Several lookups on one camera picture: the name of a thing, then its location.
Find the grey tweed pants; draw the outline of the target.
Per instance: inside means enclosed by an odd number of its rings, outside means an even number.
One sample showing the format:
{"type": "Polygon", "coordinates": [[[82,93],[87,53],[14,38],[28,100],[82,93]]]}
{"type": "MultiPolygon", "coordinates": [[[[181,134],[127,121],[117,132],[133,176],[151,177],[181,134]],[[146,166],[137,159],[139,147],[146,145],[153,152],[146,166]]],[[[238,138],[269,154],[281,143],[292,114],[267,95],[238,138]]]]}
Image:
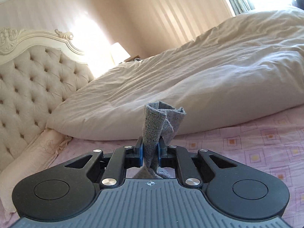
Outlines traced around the grey tweed pants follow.
{"type": "Polygon", "coordinates": [[[156,101],[144,107],[143,156],[144,166],[134,176],[135,179],[169,179],[166,170],[160,168],[156,154],[157,144],[162,138],[168,145],[175,137],[186,116],[185,110],[156,101]]]}

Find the cream pillow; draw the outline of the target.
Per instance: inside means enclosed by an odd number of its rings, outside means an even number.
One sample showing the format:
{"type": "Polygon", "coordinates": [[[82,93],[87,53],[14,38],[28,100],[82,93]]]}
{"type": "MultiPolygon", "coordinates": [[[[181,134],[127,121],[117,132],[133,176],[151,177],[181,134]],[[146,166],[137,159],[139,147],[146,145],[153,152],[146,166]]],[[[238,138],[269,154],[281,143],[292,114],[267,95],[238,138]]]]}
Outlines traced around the cream pillow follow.
{"type": "Polygon", "coordinates": [[[17,183],[47,169],[71,140],[70,136],[46,129],[4,169],[1,173],[1,203],[5,212],[16,212],[12,192],[17,183]]]}

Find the pink patterned bed sheet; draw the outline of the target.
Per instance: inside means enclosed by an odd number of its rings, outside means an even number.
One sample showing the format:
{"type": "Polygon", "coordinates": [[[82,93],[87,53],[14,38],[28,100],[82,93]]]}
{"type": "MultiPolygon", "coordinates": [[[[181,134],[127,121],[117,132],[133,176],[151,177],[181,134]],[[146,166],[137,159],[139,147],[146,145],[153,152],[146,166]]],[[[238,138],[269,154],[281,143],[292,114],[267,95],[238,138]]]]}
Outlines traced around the pink patterned bed sheet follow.
{"type": "MultiPolygon", "coordinates": [[[[303,107],[286,110],[242,125],[176,136],[173,145],[190,152],[208,149],[280,179],[290,191],[284,220],[303,227],[303,107]]],[[[88,141],[72,139],[49,166],[100,149],[110,153],[135,141],[88,141]]],[[[19,216],[5,212],[1,203],[1,227],[9,227],[19,216]]]]}

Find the white table lamp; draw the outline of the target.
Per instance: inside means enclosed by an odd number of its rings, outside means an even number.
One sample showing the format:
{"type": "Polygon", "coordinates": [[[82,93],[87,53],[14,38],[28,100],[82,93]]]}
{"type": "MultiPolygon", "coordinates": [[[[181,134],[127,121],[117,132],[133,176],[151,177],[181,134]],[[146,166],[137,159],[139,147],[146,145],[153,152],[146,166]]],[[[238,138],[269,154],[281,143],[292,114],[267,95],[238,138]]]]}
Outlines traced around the white table lamp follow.
{"type": "Polygon", "coordinates": [[[119,44],[119,42],[112,44],[110,50],[112,60],[115,64],[120,64],[130,57],[130,54],[121,46],[121,44],[119,44]]]}

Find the cream duvet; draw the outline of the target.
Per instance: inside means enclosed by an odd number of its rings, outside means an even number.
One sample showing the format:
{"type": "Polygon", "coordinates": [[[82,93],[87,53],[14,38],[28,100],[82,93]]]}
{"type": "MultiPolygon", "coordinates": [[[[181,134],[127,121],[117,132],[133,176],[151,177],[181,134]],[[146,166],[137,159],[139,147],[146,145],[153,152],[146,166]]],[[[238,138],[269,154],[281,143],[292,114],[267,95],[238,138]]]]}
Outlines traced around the cream duvet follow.
{"type": "Polygon", "coordinates": [[[123,63],[59,105],[47,127],[78,139],[136,139],[144,105],[183,107],[178,134],[242,124],[303,104],[303,11],[252,11],[179,48],[123,63]]]}

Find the tufted cream headboard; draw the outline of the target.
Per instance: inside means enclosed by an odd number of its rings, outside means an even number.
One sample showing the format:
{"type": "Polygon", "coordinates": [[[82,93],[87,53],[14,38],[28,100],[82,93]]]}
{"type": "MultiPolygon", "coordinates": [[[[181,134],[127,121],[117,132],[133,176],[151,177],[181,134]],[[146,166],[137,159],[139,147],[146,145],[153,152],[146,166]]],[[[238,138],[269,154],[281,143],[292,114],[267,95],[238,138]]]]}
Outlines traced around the tufted cream headboard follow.
{"type": "Polygon", "coordinates": [[[1,169],[45,129],[54,109],[94,77],[73,34],[1,29],[1,169]]]}

